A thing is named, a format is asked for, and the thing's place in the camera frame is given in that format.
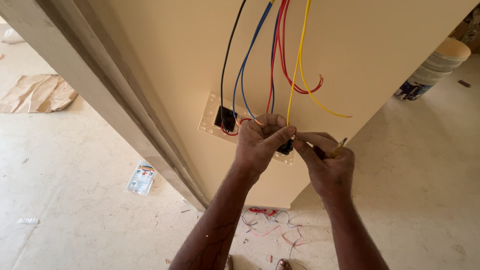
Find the cream wall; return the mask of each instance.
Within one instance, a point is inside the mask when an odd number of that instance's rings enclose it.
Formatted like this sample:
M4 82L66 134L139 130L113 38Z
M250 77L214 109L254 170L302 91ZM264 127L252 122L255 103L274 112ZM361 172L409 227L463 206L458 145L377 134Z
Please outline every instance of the cream wall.
M160 99L158 112L172 123L171 135L212 198L234 156L235 145L197 131L208 93L220 92L228 38L241 1L92 0L133 72ZM235 78L268 1L247 1L233 38L224 97L232 100ZM312 1L303 49L310 86L318 73L324 85L315 93L326 113L309 96L294 94L291 122L300 131L326 131L352 138L443 41L477 0ZM286 55L293 75L305 0L290 3ZM249 107L262 114L269 92L269 61L277 0L245 68ZM275 67L275 113L287 114L290 87ZM237 105L243 106L240 92ZM293 167L273 161L246 204L288 208L309 182L304 162Z

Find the marble floor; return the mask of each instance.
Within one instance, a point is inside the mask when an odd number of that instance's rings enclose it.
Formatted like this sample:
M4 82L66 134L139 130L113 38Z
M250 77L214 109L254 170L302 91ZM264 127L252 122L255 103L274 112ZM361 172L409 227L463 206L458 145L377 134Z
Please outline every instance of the marble floor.
M54 72L26 43L0 43L0 53L1 96L18 74ZM355 203L391 269L480 265L479 74L472 55L420 100L389 99L348 144ZM140 158L81 97L60 112L0 114L0 270L167 269L201 213L161 176L148 196L125 193ZM305 236L292 261L337 269L328 216L310 186L289 212ZM278 225L246 217L259 222L257 233ZM296 240L287 217L278 220ZM240 222L233 240L236 269L273 269L270 255L289 257L279 232L246 230Z

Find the hand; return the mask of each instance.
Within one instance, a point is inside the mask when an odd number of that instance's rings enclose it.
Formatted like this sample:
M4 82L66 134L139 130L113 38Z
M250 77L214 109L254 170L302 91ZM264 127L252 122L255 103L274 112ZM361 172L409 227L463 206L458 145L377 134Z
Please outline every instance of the hand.
M355 155L342 148L336 157L326 158L337 147L338 142L324 132L297 132L298 140L293 147L308 167L310 182L322 197L326 207L341 207L351 203L351 188Z
M287 126L287 120L279 114L264 114L255 120L244 121L239 130L239 140L232 167L248 172L253 183L258 181L275 151L296 132L295 126Z

